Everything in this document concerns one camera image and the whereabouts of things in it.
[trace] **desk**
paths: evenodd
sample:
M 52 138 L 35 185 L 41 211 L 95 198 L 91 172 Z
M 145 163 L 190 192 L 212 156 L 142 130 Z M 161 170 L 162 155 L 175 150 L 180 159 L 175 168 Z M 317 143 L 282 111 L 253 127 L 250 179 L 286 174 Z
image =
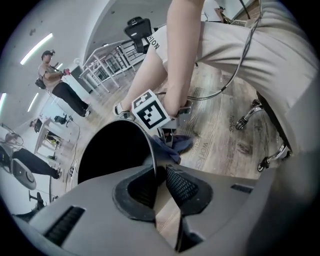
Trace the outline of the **desk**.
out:
M 45 144 L 46 142 L 46 137 L 47 137 L 47 134 L 48 132 L 52 132 L 54 134 L 56 134 L 57 136 L 59 136 L 61 139 L 63 139 L 64 141 L 66 142 L 69 142 L 70 139 L 68 139 L 65 134 L 64 134 L 64 131 L 55 123 L 52 121 L 51 118 L 48 118 L 46 121 L 43 122 L 41 128 L 40 128 L 40 131 L 39 131 L 39 136 L 38 136 L 38 139 L 36 141 L 36 144 L 35 144 L 35 149 L 34 149 L 34 154 L 38 157 L 40 157 L 41 159 L 45 160 L 45 161 L 49 161 L 53 164 L 57 164 L 59 165 L 59 162 L 53 160 L 53 159 L 50 159 L 48 158 L 47 156 L 43 155 L 43 154 L 40 154 L 38 152 L 38 150 L 41 148 L 41 147 L 45 147 L 49 150 L 52 150 L 52 151 L 56 151 L 55 148 L 53 148 L 52 146 L 48 146 Z

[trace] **man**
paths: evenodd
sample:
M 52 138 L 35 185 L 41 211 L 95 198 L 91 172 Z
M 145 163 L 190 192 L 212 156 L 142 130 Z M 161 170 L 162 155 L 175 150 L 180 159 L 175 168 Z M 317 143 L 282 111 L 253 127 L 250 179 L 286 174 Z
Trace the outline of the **man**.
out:
M 0 164 L 11 168 L 11 159 L 20 160 L 29 170 L 34 174 L 49 175 L 54 179 L 59 179 L 61 177 L 61 171 L 53 169 L 45 161 L 32 154 L 30 151 L 21 148 L 14 151 L 12 155 L 8 155 L 2 144 L 12 144 L 13 140 L 18 138 L 16 133 L 10 133 L 7 129 L 0 126 Z
M 226 15 L 224 15 L 224 10 L 226 8 L 223 8 L 222 6 L 220 6 L 219 12 L 223 18 L 223 22 L 224 24 L 231 24 L 232 23 L 232 19 L 229 19 Z
M 29 127 L 33 127 L 34 131 L 37 133 L 39 132 L 42 124 L 44 121 L 46 121 L 47 118 L 43 118 L 41 115 L 34 119 L 33 121 L 30 122 Z M 55 135 L 53 132 L 48 131 L 48 134 L 46 136 L 46 138 L 50 141 L 54 141 L 57 145 L 59 144 L 59 140 L 57 140 L 58 138 L 60 138 L 59 136 Z
M 215 0 L 205 0 L 202 12 L 206 16 L 206 22 L 224 23 L 224 18 L 221 15 L 220 6 Z
M 42 56 L 42 64 L 38 68 L 39 79 L 41 79 L 45 87 L 55 96 L 63 99 L 68 105 L 81 117 L 87 117 L 90 115 L 88 111 L 88 104 L 83 102 L 76 92 L 63 82 L 61 78 L 65 75 L 62 72 L 56 72 L 56 70 L 50 66 L 51 56 L 53 53 L 46 50 Z

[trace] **sandal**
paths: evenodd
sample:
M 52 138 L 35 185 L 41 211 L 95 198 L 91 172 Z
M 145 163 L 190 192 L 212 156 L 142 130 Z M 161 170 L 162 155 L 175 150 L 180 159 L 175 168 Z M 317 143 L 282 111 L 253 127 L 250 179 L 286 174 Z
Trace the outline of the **sandal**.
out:
M 113 114 L 119 119 L 128 119 L 134 121 L 136 117 L 130 111 L 124 111 L 121 102 L 113 106 Z

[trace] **person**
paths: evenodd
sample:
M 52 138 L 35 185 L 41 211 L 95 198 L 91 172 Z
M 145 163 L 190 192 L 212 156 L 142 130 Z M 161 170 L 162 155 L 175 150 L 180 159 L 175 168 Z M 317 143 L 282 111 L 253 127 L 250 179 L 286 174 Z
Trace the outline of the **person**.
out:
M 202 12 L 206 16 L 206 22 L 224 23 L 224 19 L 221 15 L 220 6 L 217 4 L 215 0 L 205 0 Z
M 18 159 L 34 174 L 49 175 L 56 180 L 61 177 L 62 171 L 60 169 L 56 170 L 50 167 L 45 161 L 25 148 L 14 150 L 12 155 L 8 155 L 2 147 L 2 144 L 14 146 L 13 141 L 17 138 L 18 135 L 16 133 L 8 132 L 7 129 L 0 126 L 0 163 L 3 166 L 11 169 L 11 158 Z
M 229 19 L 225 14 L 224 14 L 224 10 L 226 9 L 226 8 L 223 8 L 222 6 L 219 6 L 220 8 L 219 8 L 219 12 L 220 12 L 220 14 L 221 14 L 221 17 L 222 17 L 222 19 L 223 19 L 223 22 L 222 23 L 224 23 L 224 24 L 231 24 L 232 22 L 233 22 L 233 20 L 232 19 Z
M 39 79 L 43 81 L 48 91 L 63 99 L 79 116 L 87 117 L 91 113 L 88 110 L 89 105 L 80 99 L 70 85 L 61 80 L 64 73 L 50 66 L 52 55 L 53 53 L 49 50 L 43 52 L 42 64 L 38 68 Z
M 148 38 L 156 44 L 150 44 L 152 47 L 127 95 L 113 107 L 118 118 L 128 116 L 132 101 L 148 89 L 155 90 L 166 78 L 163 107 L 175 117 L 187 102 L 195 61 L 231 74 L 235 72 L 250 28 L 201 22 L 203 4 L 203 0 L 171 2 L 167 25 Z M 298 142 L 303 135 L 293 129 L 289 116 L 314 79 L 319 60 L 284 5 L 276 0 L 262 0 L 261 9 L 262 18 L 237 76 L 265 98 L 296 154 L 301 150 Z
M 30 122 L 29 127 L 33 127 L 34 131 L 37 133 L 40 130 L 40 128 L 45 120 L 47 120 L 47 118 L 43 118 L 40 115 L 38 118 L 36 118 Z M 54 141 L 57 145 L 59 144 L 58 139 L 60 137 L 58 135 L 54 134 L 52 131 L 48 131 L 46 138 L 50 141 Z

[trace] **black pants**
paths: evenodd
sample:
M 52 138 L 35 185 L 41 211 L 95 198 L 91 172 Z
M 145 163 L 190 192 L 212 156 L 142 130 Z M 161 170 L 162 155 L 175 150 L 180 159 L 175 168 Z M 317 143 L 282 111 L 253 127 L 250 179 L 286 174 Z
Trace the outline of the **black pants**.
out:
M 57 170 L 51 168 L 45 161 L 24 148 L 13 152 L 12 158 L 20 160 L 34 174 L 49 175 L 54 179 L 59 178 Z
M 85 116 L 88 104 L 83 102 L 76 92 L 65 82 L 58 83 L 52 93 L 63 99 L 81 117 Z

